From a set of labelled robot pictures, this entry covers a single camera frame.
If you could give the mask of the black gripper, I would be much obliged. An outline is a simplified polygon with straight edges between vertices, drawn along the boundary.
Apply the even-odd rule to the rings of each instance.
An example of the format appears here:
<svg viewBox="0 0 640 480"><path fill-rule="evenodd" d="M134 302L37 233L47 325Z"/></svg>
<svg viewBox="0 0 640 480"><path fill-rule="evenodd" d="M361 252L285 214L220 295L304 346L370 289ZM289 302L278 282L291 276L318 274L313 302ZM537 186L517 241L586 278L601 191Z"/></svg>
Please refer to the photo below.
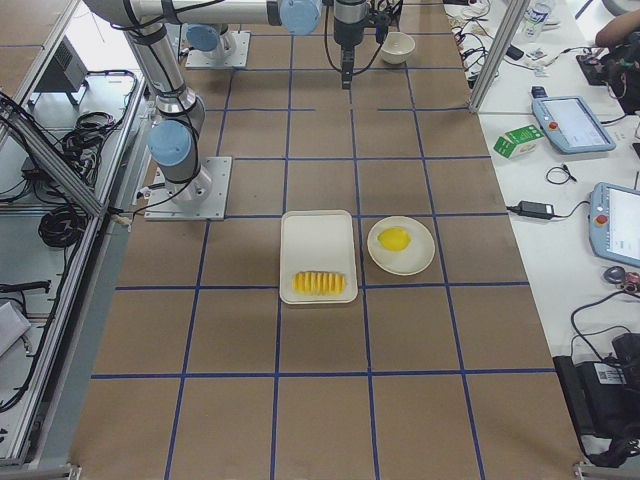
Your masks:
<svg viewBox="0 0 640 480"><path fill-rule="evenodd" d="M334 40L341 46L341 88L350 89L354 74L354 47L364 36L369 15L365 0L334 2Z"/></svg>

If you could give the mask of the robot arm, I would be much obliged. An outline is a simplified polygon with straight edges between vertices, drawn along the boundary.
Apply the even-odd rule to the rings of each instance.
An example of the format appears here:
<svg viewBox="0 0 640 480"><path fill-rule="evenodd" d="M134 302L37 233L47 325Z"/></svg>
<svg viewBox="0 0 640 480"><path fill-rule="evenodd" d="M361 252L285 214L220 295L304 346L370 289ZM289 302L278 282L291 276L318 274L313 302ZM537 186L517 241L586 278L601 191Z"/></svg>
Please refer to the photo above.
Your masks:
<svg viewBox="0 0 640 480"><path fill-rule="evenodd" d="M186 39L193 49L201 52L221 50L228 54L235 48L228 24L188 24Z"/></svg>
<svg viewBox="0 0 640 480"><path fill-rule="evenodd" d="M166 27L228 24L282 26L309 35L323 13L320 1L89 1L89 10L124 33L156 98L160 122L147 145L164 176L161 205L195 208L213 180L199 154L202 99L187 86Z"/></svg>

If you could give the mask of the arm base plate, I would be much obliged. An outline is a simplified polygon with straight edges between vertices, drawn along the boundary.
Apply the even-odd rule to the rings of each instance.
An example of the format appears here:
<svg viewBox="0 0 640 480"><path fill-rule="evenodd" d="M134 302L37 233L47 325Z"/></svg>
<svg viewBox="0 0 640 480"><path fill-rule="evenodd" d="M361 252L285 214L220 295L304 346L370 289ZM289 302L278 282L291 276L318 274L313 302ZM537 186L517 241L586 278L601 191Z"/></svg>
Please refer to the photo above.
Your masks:
<svg viewBox="0 0 640 480"><path fill-rule="evenodd" d="M167 183L160 167L154 180L163 186L148 196L151 203L143 211L149 221L220 221L225 218L232 171L231 157L206 157L199 174L183 190Z"/></svg>
<svg viewBox="0 0 640 480"><path fill-rule="evenodd" d="M193 49L188 53L186 68L192 70L242 69L246 67L251 34L249 31L230 31L235 48L228 54L221 50L201 52Z"/></svg>

